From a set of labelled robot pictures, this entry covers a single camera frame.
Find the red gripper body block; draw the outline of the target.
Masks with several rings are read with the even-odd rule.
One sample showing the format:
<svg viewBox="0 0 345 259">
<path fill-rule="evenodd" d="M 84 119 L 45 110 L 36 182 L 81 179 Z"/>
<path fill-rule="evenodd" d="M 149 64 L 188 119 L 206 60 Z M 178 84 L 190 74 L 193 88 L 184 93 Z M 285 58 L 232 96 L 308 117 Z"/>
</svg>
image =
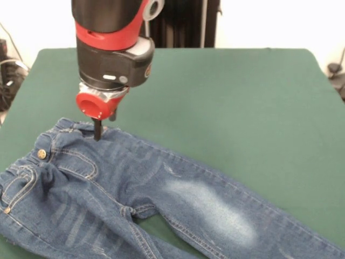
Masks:
<svg viewBox="0 0 345 259">
<path fill-rule="evenodd" d="M 79 92 L 76 96 L 76 103 L 79 110 L 86 116 L 105 120 L 115 114 L 126 91 L 115 92 Z"/>
</svg>

